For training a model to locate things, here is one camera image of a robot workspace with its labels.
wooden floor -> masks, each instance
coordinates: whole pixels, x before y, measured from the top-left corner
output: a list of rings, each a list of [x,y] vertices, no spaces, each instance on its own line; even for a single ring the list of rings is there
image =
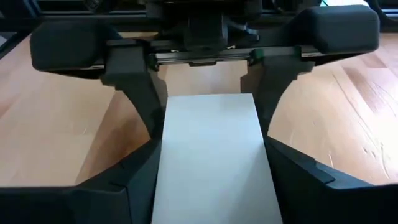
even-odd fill
[[[239,93],[246,62],[162,67],[169,95]],[[317,67],[285,92],[269,135],[373,184],[398,182],[398,35]],[[35,71],[29,40],[0,60],[0,186],[75,185],[149,139],[134,107],[99,81]]]

light wood grain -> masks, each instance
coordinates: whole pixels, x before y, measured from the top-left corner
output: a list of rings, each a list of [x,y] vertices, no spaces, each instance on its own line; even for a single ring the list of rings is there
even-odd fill
[[[162,67],[169,95],[239,93],[246,62]],[[378,51],[314,69],[283,95],[269,135],[373,184],[398,182],[398,35]],[[0,60],[0,186],[74,185],[149,135],[99,81],[35,71],[28,39]]]

white paper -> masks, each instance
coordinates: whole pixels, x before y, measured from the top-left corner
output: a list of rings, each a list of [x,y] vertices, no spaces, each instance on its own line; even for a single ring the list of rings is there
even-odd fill
[[[168,98],[152,224],[281,224],[252,94]]]

wooden surface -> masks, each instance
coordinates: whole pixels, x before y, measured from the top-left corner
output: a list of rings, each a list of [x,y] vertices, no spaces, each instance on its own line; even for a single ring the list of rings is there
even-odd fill
[[[398,182],[398,35],[317,67],[285,92],[269,135],[373,184]],[[239,93],[246,62],[161,67],[169,95]],[[75,185],[149,139],[135,108],[99,81],[35,71],[29,41],[0,60],[0,186]]]

